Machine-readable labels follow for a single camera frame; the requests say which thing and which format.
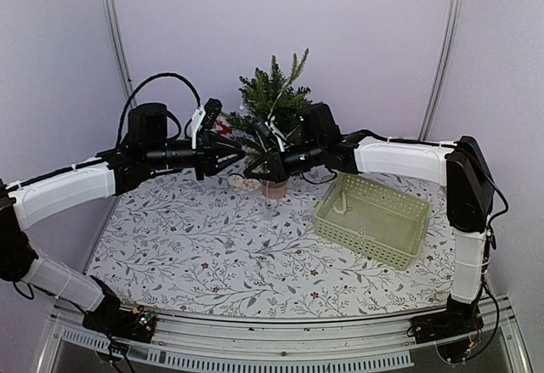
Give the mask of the red berry ornament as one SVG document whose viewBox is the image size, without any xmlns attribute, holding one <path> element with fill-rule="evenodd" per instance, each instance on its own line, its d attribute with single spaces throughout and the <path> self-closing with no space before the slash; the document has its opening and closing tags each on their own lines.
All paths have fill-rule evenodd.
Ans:
<svg viewBox="0 0 544 373">
<path fill-rule="evenodd" d="M 226 136 L 232 133 L 230 126 L 221 120 L 216 121 L 215 131 L 217 135 Z"/>
</svg>

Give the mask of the wooden heart ornament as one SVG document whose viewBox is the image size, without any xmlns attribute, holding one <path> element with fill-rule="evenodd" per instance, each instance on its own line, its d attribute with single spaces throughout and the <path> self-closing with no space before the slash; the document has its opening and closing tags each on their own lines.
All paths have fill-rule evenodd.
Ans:
<svg viewBox="0 0 544 373">
<path fill-rule="evenodd" d="M 230 174 L 228 176 L 230 188 L 236 192 L 249 193 L 261 187 L 261 182 L 253 178 L 244 178 L 240 174 Z"/>
</svg>

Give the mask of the small green christmas tree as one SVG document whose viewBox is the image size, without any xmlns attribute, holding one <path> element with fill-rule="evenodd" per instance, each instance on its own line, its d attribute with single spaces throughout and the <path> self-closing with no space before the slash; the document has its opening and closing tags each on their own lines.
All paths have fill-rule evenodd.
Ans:
<svg viewBox="0 0 544 373">
<path fill-rule="evenodd" d="M 309 57 L 309 50 L 292 56 L 291 69 L 284 73 L 275 56 L 268 71 L 256 68 L 252 77 L 241 76 L 241 109 L 223 113 L 221 120 L 232 139 L 246 151 L 246 164 L 268 172 L 263 162 L 268 152 L 281 152 L 301 139 L 299 110 L 310 106 L 311 89 L 296 87 Z"/>
</svg>

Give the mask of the white candy cane ornament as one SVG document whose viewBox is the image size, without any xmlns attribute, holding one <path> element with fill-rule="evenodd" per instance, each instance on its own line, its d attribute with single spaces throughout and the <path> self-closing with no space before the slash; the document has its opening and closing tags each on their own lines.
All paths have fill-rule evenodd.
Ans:
<svg viewBox="0 0 544 373">
<path fill-rule="evenodd" d="M 353 210 L 353 207 L 348 204 L 348 195 L 345 192 L 340 193 L 339 198 L 333 206 L 332 210 L 336 214 L 341 216 L 344 216 L 345 214 Z"/>
</svg>

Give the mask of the pale green plastic basket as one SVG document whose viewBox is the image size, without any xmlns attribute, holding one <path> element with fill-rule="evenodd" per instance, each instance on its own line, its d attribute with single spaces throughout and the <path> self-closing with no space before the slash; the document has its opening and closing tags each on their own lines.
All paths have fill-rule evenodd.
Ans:
<svg viewBox="0 0 544 373">
<path fill-rule="evenodd" d="M 353 210 L 344 216 L 332 208 L 341 192 Z M 400 271 L 419 257 L 431 204 L 400 190 L 359 175 L 341 174 L 314 212 L 314 232 L 349 250 Z M 358 247 L 355 233 L 363 226 L 371 242 Z"/>
</svg>

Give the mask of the white ball light garland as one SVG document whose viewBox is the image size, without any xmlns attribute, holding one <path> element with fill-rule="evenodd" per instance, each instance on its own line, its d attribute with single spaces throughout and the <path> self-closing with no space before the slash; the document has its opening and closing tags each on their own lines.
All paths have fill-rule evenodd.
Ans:
<svg viewBox="0 0 544 373">
<path fill-rule="evenodd" d="M 290 138 L 297 131 L 294 121 L 294 110 L 299 96 L 292 85 L 292 79 L 287 78 L 281 71 L 266 72 L 257 68 L 253 77 L 240 76 L 241 108 L 238 114 L 238 130 L 251 138 L 252 147 L 259 151 L 279 150 L 270 141 L 265 140 L 263 148 L 254 129 L 255 119 L 260 117 L 270 121 L 285 135 L 286 147 L 291 143 Z"/>
</svg>

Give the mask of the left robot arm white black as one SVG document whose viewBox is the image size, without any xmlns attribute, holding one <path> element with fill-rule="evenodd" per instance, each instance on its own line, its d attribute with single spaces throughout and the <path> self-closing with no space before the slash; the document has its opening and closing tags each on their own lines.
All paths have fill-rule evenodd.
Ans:
<svg viewBox="0 0 544 373">
<path fill-rule="evenodd" d="M 144 182 L 184 169 L 197 179 L 214 176 L 238 162 L 244 153 L 234 141 L 214 132 L 222 110 L 217 99 L 198 105 L 188 136 L 168 123 L 177 119 L 158 102 L 122 114 L 114 147 L 80 163 L 26 181 L 1 186 L 1 278 L 25 283 L 78 308 L 109 334 L 126 327 L 120 299 L 102 280 L 74 269 L 33 239 L 40 231 L 56 231 L 66 243 L 88 237 L 80 217 L 96 201 L 136 190 Z"/>
</svg>

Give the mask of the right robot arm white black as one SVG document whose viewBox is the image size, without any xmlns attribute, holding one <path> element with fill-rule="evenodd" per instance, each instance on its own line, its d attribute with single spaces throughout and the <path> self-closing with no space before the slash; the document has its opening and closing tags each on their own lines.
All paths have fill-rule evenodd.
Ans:
<svg viewBox="0 0 544 373">
<path fill-rule="evenodd" d="M 342 133 L 328 105 L 300 110 L 301 141 L 290 145 L 271 119 L 253 126 L 264 152 L 245 174 L 283 182 L 316 167 L 338 174 L 316 213 L 316 230 L 342 246 L 388 266 L 406 269 L 420 253 L 430 205 L 373 180 L 376 174 L 414 178 L 438 185 L 455 238 L 455 266 L 439 328 L 456 336 L 471 324 L 484 288 L 497 191 L 478 142 L 390 138 L 369 130 Z"/>
</svg>

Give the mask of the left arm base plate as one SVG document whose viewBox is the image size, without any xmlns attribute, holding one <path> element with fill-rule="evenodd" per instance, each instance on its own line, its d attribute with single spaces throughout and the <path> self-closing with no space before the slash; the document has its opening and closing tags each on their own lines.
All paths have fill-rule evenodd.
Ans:
<svg viewBox="0 0 544 373">
<path fill-rule="evenodd" d="M 100 306 L 86 313 L 82 326 L 114 338 L 151 343 L 156 329 L 156 313 L 144 307 L 126 310 L 117 305 Z"/>
</svg>

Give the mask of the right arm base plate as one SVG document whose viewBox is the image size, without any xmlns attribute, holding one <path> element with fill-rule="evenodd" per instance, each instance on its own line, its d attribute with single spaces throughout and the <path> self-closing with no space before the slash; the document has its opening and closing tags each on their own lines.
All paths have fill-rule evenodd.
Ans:
<svg viewBox="0 0 544 373">
<path fill-rule="evenodd" d="M 421 344 L 479 331 L 483 327 L 484 322 L 479 314 L 466 316 L 458 312 L 442 311 L 412 318 L 406 335 Z"/>
</svg>

